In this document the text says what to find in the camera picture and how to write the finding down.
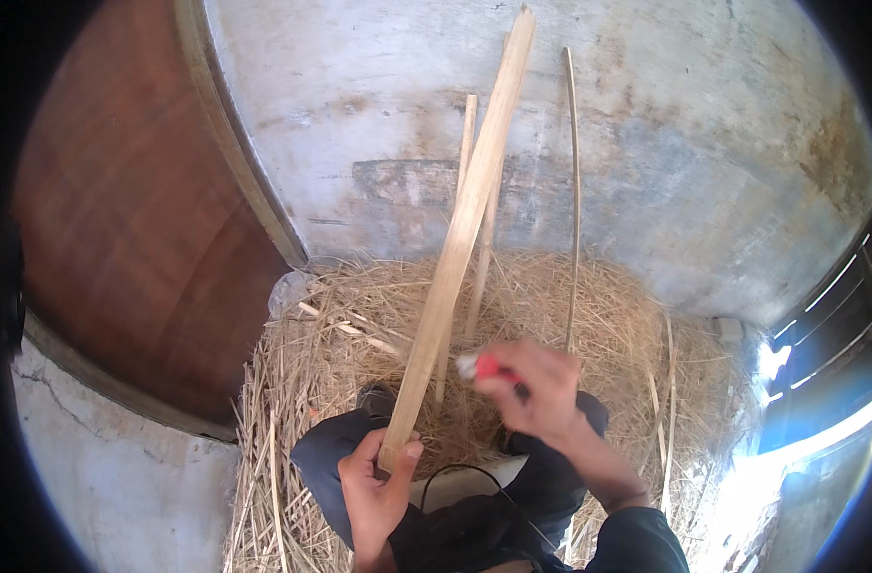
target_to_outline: shoe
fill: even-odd
[[[391,419],[396,402],[395,393],[381,382],[366,384],[356,393],[356,409],[365,410],[373,420]]]
[[[501,454],[506,454],[507,456],[521,456],[525,452],[521,451],[513,444],[513,438],[515,436],[515,432],[510,432],[504,425],[500,424],[499,429],[496,430],[496,435],[494,435],[493,447],[495,447]]]

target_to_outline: dry straw pile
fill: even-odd
[[[342,262],[315,269],[318,279],[305,302],[319,311],[317,316],[294,307],[282,320],[266,325],[242,388],[242,464],[226,571],[327,573],[349,568],[349,551],[327,526],[287,456],[317,421],[348,412],[362,385],[385,381],[397,391],[435,265],[435,259],[424,259]],[[452,328],[453,356],[494,339],[521,337],[562,349],[570,273],[565,256],[498,253],[474,340],[462,340],[471,274],[462,286]],[[714,489],[711,482],[725,469],[725,452],[733,445],[725,435],[726,392],[738,384],[740,369],[704,321],[673,317],[671,323],[679,397],[672,527],[693,559],[694,544],[704,536],[702,501]],[[351,327],[352,334],[343,327]],[[623,269],[588,258],[579,269],[573,332],[573,352],[582,363],[580,386],[610,410],[606,439],[641,465],[655,419],[649,373],[663,405],[669,392],[662,307]],[[389,347],[396,352],[386,351]],[[418,478],[449,463],[478,464],[500,456],[491,447],[500,426],[491,403],[462,383],[453,368],[440,415],[434,414],[433,393],[430,387],[417,423],[426,445]],[[667,418],[663,426],[667,430]],[[658,503],[663,480],[658,442],[644,477]],[[575,517],[570,547],[560,550],[571,565],[581,567],[590,558],[604,516],[587,496]]]

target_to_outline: concrete wall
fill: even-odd
[[[493,87],[516,2],[205,0],[225,79],[312,255],[438,251],[464,98]],[[579,98],[582,244],[661,300],[768,326],[872,201],[872,141],[792,0],[537,0],[506,148],[500,246],[568,250]]]
[[[239,451],[124,409],[28,340],[12,366],[22,435],[53,507],[103,572],[220,571]]]

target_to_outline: red utility knife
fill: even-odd
[[[502,376],[515,384],[515,394],[519,398],[524,399],[531,395],[518,374],[500,366],[499,362],[489,354],[463,354],[455,360],[455,366],[463,380]]]

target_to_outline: bamboo stick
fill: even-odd
[[[530,9],[523,6],[515,19],[509,45],[500,63],[471,165],[458,196],[427,303],[423,307],[418,335],[410,350],[395,411],[379,452],[379,467],[385,471],[393,467],[397,451],[407,443],[430,382],[441,345],[445,315],[455,307],[486,208],[489,183],[504,154],[505,140],[521,91],[534,33],[535,17]]]
[[[503,36],[503,53],[509,43],[509,34]],[[483,302],[483,289],[487,285],[487,272],[490,270],[490,258],[493,256],[493,235],[496,226],[496,208],[499,204],[499,188],[503,182],[503,164],[505,153],[499,159],[499,165],[494,171],[490,181],[490,196],[487,198],[487,208],[483,212],[481,226],[481,248],[477,255],[477,269],[474,272],[474,286],[471,290],[471,300],[468,303],[468,318],[464,325],[464,337],[468,340],[474,338],[474,328],[477,326],[477,317],[481,313]]]
[[[458,203],[458,193],[462,190],[464,177],[468,174],[468,163],[474,152],[474,124],[477,122],[477,97],[468,94],[464,105],[464,128],[462,130],[462,149],[458,157],[458,184],[455,188],[455,204]],[[446,316],[446,326],[442,335],[439,361],[436,367],[436,415],[442,411],[445,399],[445,377],[449,372],[449,347],[452,344],[452,313]]]

